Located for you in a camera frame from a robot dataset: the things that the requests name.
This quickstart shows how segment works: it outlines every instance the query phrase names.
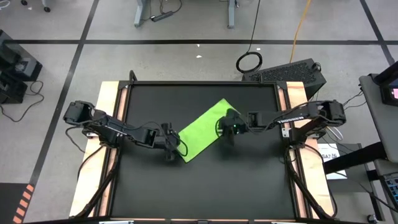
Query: black floor line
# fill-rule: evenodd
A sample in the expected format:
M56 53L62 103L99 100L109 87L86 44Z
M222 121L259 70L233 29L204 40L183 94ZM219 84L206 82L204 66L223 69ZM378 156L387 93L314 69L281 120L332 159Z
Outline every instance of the black floor line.
M96 8L98 5L98 1L99 0L94 0L93 5L90 10L90 13L88 15L85 28L83 29L83 33L81 35L80 42L77 46L75 56L73 56L73 60L70 65L67 78L65 79L65 83L63 84L62 91L61 91L60 97L58 99L57 106L56 106L54 114L52 116L49 130L47 131L47 134L45 135L45 139L44 139L42 148L40 150L39 157L37 158L36 165L34 167L32 176L30 177L30 182L29 182L30 184L37 185L37 181L39 180L40 173L41 173L43 165L44 165L44 160L49 151L49 147L50 147L50 144L51 144L54 132L55 132L55 128L57 127L57 123L60 119L63 104L65 103L65 99L67 97L68 90L69 90L70 84L72 82L73 75L75 74L75 70L76 70L80 55L81 55L81 51L83 50L84 40L87 38L88 30L90 29L91 22L93 21L93 18L94 18L94 14L95 14L95 11L96 11Z
M363 7L363 10L365 11L366 17L368 17L368 19L369 19L369 22L370 22L370 24L372 26L374 34L376 35L378 41L380 41L381 49L382 49L382 51L384 53L384 56L387 59L388 64L392 65L395 62L394 58L392 58L392 55L391 55L391 53L390 53L390 51L389 51L389 49L388 49L388 47L386 45L386 42L383 39L383 36L381 35L381 32L380 32L380 30L379 30L379 28L378 28L378 26L376 24L376 21L374 20L374 18L372 16L372 13L371 13L371 11L369 9L368 4L366 4L365 0L360 0L360 2L361 2L361 5Z
M8 40L15 44L79 44L80 40Z
M13 40L17 44L79 44L80 40ZM398 45L398 40L385 41ZM187 39L187 40L84 40L84 44L146 45L146 44L250 44L250 40ZM253 40L253 44L292 45L293 40ZM298 40L297 45L381 45L379 40Z

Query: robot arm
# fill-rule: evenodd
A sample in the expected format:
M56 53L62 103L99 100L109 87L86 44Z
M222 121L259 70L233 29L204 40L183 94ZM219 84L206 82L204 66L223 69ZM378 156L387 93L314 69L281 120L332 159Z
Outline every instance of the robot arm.
M97 134L102 146L118 147L118 138L125 136L138 146L163 149L168 161L174 160L175 155L179 154L177 146L180 144L180 138L171 128L171 124L162 123L161 129L131 126L104 111L96 110L94 105L84 101L71 102L63 120L67 124L82 127L81 132L86 136L89 133ZM159 136L165 139L155 141Z
M264 118L275 117L272 121L265 121ZM260 133L293 121L310 119L301 128L283 129L283 136L289 138L291 145L304 144L307 138L313 134L322 137L327 126L341 126L345 124L346 117L343 105L334 101L308 102L296 106L288 111L252 111L248 112L247 118L234 109L227 110L226 116L220 118L218 129L222 136L232 139L235 134L246 132Z

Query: wooden table frame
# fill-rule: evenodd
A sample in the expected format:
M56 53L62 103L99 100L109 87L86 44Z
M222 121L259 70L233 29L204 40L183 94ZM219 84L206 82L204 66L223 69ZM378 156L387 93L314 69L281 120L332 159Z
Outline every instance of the wooden table frame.
M128 97L128 89L126 86L121 86L122 82L103 82L101 84L101 89L99 91L98 101L96 104L96 109L105 111L110 116L115 116L119 120L123 120L126 114L125 104ZM301 103L307 101L305 95L305 90L302 82L287 82L287 92L288 97L285 97L283 89L279 88L279 100L280 107L282 110L287 108L293 108ZM296 121L295 126L301 127L308 120ZM316 139L308 139L306 144L318 149L318 144ZM86 145L86 152L83 159L86 159L90 154L97 150L99 146L98 138L89 139ZM87 202L90 201L93 194L98 189L101 176L105 174L104 169L107 172L112 168L113 161L116 155L116 149L102 149L96 155L94 155L87 163L83 166L80 172L78 183L76 185L75 196L73 198L72 207L70 210L70 216L74 216L79 213ZM295 157L294 151L290 152L292 158ZM322 166L321 158L313 152L311 149L301 149L298 155L300 159L293 162L294 169L299 173L303 174L307 189L311 192L313 197L317 200L319 205L322 206L327 214L333 214L333 206L331 203L331 198L329 194L328 185L326 182L325 172ZM108 202L110 197L110 183L103 193L101 198L100 209L95 209L91 211L90 216L94 214L97 216L105 216L108 211ZM301 218L317 218L317 215L312 209L309 209L308 204L305 202L300 189L295 185L296 200L298 206L298 216ZM165 219L141 219L133 218L134 220L152 220L152 221L164 221ZM194 221L194 220L182 220L173 219L173 221ZM245 222L248 220L211 220L211 221L235 221L235 222ZM275 221L275 220L255 220L257 222Z

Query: wooden edge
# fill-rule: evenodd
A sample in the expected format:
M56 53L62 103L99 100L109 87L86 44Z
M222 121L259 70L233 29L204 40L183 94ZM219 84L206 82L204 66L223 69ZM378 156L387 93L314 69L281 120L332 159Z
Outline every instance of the wooden edge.
M116 96L118 94L119 82L103 82L98 95L96 109L105 111L108 115L113 115ZM100 146L98 138L87 140L86 152L83 160L96 151ZM80 176L76 185L75 196L73 197L70 216L77 215L83 210L97 191L101 179L101 167L103 166L106 149L102 148L97 154L90 158L80 171Z
M280 108L283 110L287 109L287 105L286 105L286 101L285 101L285 95L284 95L284 91L283 89L279 88L278 89L278 94L279 94L279 101L280 101ZM285 123L284 124L285 128L289 128L290 125L289 123ZM295 154L293 150L290 150L290 158L292 160L294 160L295 158ZM294 170L297 172L297 161L294 161L292 163ZM304 203L304 196L303 193L301 192L301 190L299 189L299 187L297 186L297 184L295 185L295 191L296 191L296 199L297 199L297 204L298 204L298 212L299 212L299 216L301 218L306 218L307 217L307 213L305 212L305 203Z
M307 102L304 85L302 82L287 82L287 92L291 107L297 106L301 103ZM309 122L309 120L296 121L295 127L299 128ZM318 142L316 139L307 139L307 145L318 149ZM322 159L316 152L309 148L300 150L300 157L302 159L303 171L307 189L313 195L315 200L324 209L324 211L332 215L333 206L329 194L329 188L326 181L325 171L323 170Z
M117 119L120 121L123 120L126 97L127 97L127 88L123 88L119 99L119 108L118 108L118 117L117 117ZM109 157L107 174L112 169L115 156L116 156L116 149L112 149L111 156ZM99 216L105 216L106 211L108 210L108 202L109 202L112 182L113 180L108 184L108 186L106 186L106 189L102 196L101 207L99 209Z

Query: white label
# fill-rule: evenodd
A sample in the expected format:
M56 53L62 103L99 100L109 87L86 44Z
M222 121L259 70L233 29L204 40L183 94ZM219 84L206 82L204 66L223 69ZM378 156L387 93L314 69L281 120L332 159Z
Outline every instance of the white label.
M285 120L280 120L280 121L278 121L278 123L282 124L282 123L287 123L287 122L291 122L291 121L299 121L302 119L304 119L304 117L289 118L289 119L285 119Z
M337 150L336 144L318 144L318 149L319 149L320 154L323 157L324 162L327 162L331 159L334 159L334 158L337 158L340 156L339 151ZM338 171L337 173L347 175L345 170ZM332 174L326 175L326 179L337 180L337 179L346 179L346 177L332 173Z

